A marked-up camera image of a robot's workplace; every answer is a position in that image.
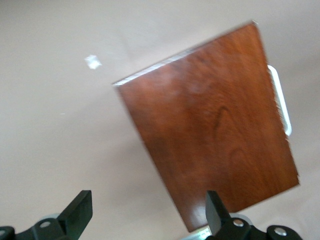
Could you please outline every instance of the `wood grain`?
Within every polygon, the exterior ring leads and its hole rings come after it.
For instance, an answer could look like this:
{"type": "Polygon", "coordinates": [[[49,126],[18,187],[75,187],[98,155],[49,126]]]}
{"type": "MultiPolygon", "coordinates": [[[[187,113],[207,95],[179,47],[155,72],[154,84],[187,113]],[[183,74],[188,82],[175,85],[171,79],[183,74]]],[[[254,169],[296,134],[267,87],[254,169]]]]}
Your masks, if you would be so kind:
{"type": "Polygon", "coordinates": [[[298,184],[253,22],[114,85],[189,231],[298,184]]]}

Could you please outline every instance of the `glossy wooden surface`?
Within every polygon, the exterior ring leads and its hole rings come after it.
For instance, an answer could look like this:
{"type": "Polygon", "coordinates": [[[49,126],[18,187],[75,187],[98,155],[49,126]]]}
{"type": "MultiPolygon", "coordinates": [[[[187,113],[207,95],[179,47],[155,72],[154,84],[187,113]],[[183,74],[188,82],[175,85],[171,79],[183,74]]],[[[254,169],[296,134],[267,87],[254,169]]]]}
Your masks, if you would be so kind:
{"type": "Polygon", "coordinates": [[[115,83],[187,229],[298,184],[254,23],[115,83]]]}

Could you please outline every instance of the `silver bolt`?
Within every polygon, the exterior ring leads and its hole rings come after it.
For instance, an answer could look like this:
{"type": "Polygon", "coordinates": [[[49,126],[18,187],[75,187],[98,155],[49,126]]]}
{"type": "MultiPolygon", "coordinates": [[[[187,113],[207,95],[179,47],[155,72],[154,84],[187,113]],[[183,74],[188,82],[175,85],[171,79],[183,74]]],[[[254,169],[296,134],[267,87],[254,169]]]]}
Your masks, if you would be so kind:
{"type": "Polygon", "coordinates": [[[276,227],[276,228],[274,229],[274,232],[275,232],[276,234],[280,235],[280,236],[287,236],[286,230],[284,230],[284,229],[281,228],[281,227],[276,227]]]}
{"type": "Polygon", "coordinates": [[[43,223],[40,224],[40,228],[46,228],[50,225],[51,223],[49,221],[45,221],[43,223]]]}
{"type": "Polygon", "coordinates": [[[236,225],[237,227],[243,227],[245,225],[244,222],[241,221],[240,219],[234,220],[233,224],[236,225]]]}

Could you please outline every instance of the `white speck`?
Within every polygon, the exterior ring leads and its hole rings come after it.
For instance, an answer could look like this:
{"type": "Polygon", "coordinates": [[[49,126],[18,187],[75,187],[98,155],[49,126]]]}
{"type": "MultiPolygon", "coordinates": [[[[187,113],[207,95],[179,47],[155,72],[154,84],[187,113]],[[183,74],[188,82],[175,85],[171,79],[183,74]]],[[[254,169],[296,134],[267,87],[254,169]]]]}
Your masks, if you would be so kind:
{"type": "Polygon", "coordinates": [[[96,55],[87,56],[84,60],[90,69],[96,69],[102,65],[96,55]]]}

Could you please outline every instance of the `beige surface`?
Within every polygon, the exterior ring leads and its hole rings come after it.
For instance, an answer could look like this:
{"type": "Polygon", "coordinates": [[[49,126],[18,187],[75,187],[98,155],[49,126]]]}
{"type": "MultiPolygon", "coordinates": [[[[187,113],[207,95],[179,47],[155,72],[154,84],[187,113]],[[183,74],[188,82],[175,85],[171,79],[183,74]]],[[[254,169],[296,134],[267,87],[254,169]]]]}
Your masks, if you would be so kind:
{"type": "Polygon", "coordinates": [[[261,230],[317,239],[319,12],[316,0],[1,0],[0,226],[23,231],[91,189],[83,240],[188,235],[111,83],[254,19],[280,76],[301,186],[242,213],[261,230]]]}

